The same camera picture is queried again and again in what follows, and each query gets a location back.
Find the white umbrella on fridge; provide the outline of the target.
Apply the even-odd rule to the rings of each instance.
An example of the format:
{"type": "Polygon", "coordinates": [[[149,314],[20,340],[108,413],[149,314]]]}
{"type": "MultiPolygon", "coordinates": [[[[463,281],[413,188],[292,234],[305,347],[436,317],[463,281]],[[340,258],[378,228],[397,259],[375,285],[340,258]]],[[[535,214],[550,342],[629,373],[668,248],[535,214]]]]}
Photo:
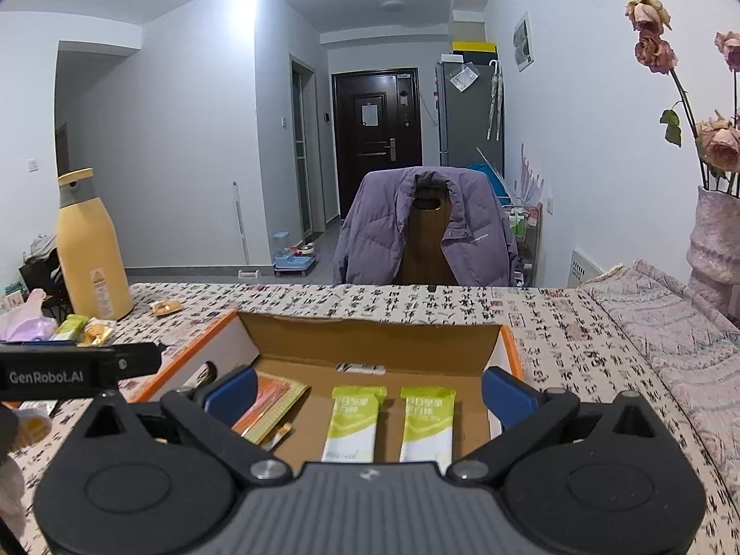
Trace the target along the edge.
{"type": "Polygon", "coordinates": [[[490,103],[488,114],[487,139],[500,139],[500,124],[502,124],[503,110],[503,76],[498,60],[489,63],[492,68],[492,80],[490,81],[490,103]]]}

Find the green snack bar on table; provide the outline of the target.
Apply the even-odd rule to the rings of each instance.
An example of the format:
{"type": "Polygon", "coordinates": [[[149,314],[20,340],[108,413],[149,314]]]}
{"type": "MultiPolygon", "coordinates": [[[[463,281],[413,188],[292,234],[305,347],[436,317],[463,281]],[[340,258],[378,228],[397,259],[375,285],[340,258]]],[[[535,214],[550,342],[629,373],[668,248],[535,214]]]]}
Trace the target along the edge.
{"type": "Polygon", "coordinates": [[[59,342],[76,342],[84,332],[84,328],[89,318],[80,314],[69,314],[65,320],[60,323],[55,334],[51,336],[51,341],[59,342]]]}

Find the green snack bar right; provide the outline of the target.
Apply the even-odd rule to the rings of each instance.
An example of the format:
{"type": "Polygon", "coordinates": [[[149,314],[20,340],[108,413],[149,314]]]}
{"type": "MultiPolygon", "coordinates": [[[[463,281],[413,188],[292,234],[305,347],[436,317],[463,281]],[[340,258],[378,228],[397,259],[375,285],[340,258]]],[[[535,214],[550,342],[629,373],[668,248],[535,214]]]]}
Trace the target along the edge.
{"type": "Polygon", "coordinates": [[[402,463],[436,463],[444,475],[453,457],[454,388],[404,387],[402,463]]]}

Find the yellow thermos bottle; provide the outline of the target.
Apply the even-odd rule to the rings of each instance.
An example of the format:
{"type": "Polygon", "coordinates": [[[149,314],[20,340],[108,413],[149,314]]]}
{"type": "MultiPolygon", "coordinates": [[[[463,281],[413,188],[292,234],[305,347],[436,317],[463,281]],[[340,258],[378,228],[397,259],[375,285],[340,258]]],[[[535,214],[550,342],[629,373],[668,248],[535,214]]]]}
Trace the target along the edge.
{"type": "Polygon", "coordinates": [[[92,168],[60,175],[56,249],[77,315],[119,321],[134,307],[117,234],[92,168]]]}

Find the small cracker packet on table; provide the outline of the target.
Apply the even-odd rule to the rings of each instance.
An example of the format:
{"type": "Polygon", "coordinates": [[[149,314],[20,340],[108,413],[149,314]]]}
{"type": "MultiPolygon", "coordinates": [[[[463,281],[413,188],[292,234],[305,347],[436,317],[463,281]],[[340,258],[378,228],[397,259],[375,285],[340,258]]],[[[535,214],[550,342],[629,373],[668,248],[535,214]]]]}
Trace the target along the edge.
{"type": "Polygon", "coordinates": [[[150,313],[157,318],[174,315],[174,313],[182,311],[182,309],[183,306],[181,302],[175,301],[174,299],[155,301],[150,305],[150,313]]]}

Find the orange pumpkin cardboard box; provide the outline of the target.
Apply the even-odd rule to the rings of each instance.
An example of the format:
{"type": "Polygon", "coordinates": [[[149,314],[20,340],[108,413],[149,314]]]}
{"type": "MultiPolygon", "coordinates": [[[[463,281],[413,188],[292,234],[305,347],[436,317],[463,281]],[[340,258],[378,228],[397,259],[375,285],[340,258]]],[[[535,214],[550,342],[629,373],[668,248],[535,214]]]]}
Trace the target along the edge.
{"type": "Polygon", "coordinates": [[[499,431],[481,397],[481,375],[490,366],[524,376],[507,326],[407,325],[329,318],[298,318],[229,311],[140,385],[127,383],[130,402],[156,400],[185,384],[203,364],[221,375],[240,364],[307,386],[287,412],[292,432],[276,454],[292,467],[320,458],[340,385],[382,386],[388,397],[377,423],[375,458],[398,461],[403,438],[404,387],[455,389],[454,455],[464,455],[499,431]]]}

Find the purple puffer jacket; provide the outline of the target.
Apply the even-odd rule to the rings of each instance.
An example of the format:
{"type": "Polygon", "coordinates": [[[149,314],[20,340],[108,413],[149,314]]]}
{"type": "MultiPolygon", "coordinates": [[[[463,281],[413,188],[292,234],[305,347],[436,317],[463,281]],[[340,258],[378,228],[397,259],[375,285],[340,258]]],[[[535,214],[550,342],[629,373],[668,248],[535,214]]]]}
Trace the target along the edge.
{"type": "Polygon", "coordinates": [[[365,175],[342,223],[333,282],[513,287],[518,249],[488,177],[454,166],[365,175]]]}

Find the yellow box on fridge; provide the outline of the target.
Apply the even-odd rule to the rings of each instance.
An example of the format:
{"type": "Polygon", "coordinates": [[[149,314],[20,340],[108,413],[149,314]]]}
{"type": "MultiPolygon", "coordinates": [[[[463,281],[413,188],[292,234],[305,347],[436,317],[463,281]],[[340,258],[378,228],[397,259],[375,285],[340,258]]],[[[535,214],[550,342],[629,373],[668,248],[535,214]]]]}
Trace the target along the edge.
{"type": "Polygon", "coordinates": [[[452,42],[451,49],[454,53],[497,53],[497,46],[487,42],[452,42]]]}

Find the dark entrance door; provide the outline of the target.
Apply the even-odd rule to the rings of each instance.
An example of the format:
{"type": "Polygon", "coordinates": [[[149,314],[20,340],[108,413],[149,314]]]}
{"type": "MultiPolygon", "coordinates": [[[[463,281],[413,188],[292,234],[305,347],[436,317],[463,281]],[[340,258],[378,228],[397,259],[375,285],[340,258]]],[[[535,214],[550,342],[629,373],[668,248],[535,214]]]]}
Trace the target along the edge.
{"type": "Polygon", "coordinates": [[[423,163],[418,72],[335,74],[333,135],[340,214],[345,216],[365,175],[423,163]]]}

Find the green snack bar left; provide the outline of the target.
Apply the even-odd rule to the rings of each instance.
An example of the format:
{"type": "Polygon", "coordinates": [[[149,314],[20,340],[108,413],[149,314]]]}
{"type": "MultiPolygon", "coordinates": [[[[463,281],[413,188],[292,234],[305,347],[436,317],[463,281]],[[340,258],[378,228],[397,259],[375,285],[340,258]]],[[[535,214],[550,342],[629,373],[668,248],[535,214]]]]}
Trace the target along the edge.
{"type": "Polygon", "coordinates": [[[338,386],[327,430],[323,463],[372,463],[377,419],[385,401],[382,386],[338,386]]]}

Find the wall picture frame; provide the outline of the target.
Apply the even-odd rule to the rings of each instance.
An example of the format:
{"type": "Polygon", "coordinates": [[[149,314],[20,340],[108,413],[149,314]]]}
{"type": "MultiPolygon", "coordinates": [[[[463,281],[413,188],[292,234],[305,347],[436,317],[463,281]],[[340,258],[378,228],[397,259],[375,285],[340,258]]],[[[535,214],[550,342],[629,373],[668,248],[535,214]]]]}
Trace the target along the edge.
{"type": "Polygon", "coordinates": [[[532,51],[532,32],[528,14],[524,14],[514,28],[512,36],[514,61],[520,72],[534,62],[532,51]]]}

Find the orange flat snack packet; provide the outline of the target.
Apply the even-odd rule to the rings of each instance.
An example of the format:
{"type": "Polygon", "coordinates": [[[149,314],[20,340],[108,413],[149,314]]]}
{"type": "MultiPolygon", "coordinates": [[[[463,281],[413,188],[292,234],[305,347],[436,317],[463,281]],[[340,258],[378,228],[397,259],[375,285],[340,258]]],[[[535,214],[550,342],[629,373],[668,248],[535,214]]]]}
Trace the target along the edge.
{"type": "Polygon", "coordinates": [[[306,394],[302,382],[269,373],[257,373],[255,403],[233,424],[232,430],[252,444],[261,445],[306,394]]]}

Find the white mop stick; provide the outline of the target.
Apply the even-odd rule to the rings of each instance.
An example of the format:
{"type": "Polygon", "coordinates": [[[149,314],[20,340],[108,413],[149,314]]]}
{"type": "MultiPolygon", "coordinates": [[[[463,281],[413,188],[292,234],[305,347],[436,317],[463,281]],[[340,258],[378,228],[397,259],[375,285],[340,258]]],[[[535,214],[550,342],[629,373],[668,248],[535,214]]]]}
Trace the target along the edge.
{"type": "Polygon", "coordinates": [[[250,252],[248,252],[247,234],[246,234],[246,229],[245,229],[245,223],[243,223],[240,187],[238,187],[237,182],[232,183],[232,190],[233,190],[233,203],[234,203],[234,210],[236,211],[238,232],[240,232],[242,254],[243,254],[243,259],[245,260],[245,267],[241,268],[237,272],[237,277],[240,279],[243,279],[243,281],[247,281],[247,279],[257,279],[259,278],[259,270],[253,265],[251,265],[251,262],[250,262],[250,252]]]}

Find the pink textured vase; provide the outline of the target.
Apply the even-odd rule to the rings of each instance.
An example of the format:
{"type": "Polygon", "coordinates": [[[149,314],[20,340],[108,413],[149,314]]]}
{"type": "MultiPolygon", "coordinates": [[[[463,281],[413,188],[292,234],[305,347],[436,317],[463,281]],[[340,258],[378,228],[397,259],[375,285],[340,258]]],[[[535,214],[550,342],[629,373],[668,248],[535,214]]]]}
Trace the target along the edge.
{"type": "Polygon", "coordinates": [[[722,315],[728,314],[739,284],[739,231],[738,198],[700,187],[686,254],[689,287],[722,315]]]}

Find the wooden chair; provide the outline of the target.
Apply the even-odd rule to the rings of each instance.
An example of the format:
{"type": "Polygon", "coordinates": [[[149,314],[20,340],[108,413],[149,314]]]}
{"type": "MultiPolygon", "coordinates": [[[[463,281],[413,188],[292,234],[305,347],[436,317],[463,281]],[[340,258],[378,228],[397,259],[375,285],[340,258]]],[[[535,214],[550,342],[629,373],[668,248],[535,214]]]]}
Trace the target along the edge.
{"type": "Polygon", "coordinates": [[[451,212],[448,189],[442,183],[416,189],[407,218],[403,257],[395,277],[402,286],[430,284],[456,286],[453,271],[442,251],[451,212]]]}

